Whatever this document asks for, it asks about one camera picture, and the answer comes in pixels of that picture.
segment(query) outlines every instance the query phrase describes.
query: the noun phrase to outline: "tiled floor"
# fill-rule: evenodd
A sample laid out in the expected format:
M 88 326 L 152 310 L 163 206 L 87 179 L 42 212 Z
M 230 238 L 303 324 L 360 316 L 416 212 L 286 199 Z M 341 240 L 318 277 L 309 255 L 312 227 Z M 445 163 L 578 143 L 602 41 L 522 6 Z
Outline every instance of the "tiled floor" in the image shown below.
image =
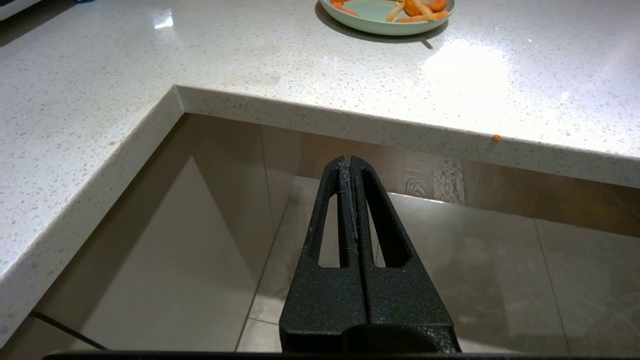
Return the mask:
M 318 184 L 295 180 L 238 350 L 280 350 L 277 323 Z M 640 239 L 390 197 L 463 351 L 640 354 Z

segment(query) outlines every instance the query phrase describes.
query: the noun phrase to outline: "orange food crumb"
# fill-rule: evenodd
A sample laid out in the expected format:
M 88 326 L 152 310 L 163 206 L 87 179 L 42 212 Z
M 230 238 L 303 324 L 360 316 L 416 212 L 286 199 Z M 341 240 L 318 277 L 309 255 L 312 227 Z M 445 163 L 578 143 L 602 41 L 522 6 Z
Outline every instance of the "orange food crumb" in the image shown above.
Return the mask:
M 344 12 L 344 13 L 348 13 L 349 15 L 353 15 L 353 16 L 358 16 L 357 13 L 352 12 L 349 9 L 345 9 L 344 6 L 342 5 L 344 3 L 344 0 L 340 1 L 340 0 L 334 0 L 331 2 L 331 5 L 333 5 L 334 8 Z

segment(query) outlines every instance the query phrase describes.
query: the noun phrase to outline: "cabinet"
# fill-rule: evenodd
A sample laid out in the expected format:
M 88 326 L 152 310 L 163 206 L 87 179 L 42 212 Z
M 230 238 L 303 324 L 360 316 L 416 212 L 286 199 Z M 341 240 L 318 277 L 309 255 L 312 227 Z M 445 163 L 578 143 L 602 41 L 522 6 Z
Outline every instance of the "cabinet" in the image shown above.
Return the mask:
M 185 115 L 36 310 L 110 349 L 233 351 L 298 166 L 267 171 L 299 133 L 266 132 Z

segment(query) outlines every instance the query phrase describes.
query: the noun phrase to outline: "wooden floor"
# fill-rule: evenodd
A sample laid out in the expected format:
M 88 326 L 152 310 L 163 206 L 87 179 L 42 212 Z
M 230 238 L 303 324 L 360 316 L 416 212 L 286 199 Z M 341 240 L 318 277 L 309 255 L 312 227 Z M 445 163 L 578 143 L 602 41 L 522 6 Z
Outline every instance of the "wooden floor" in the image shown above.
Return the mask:
M 328 136 L 302 137 L 300 176 L 319 179 L 329 161 L 357 155 L 373 165 L 390 192 L 640 236 L 640 189 Z

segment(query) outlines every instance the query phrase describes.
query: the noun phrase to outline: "quartz countertop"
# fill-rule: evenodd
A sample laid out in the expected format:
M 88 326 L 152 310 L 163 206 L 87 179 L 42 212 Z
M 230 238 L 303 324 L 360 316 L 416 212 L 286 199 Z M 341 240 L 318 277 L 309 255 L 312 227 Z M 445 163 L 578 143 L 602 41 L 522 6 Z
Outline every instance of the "quartz countertop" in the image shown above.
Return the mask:
M 184 112 L 640 187 L 638 13 L 458 0 L 393 39 L 314 0 L 74 6 L 0 49 L 0 345 Z

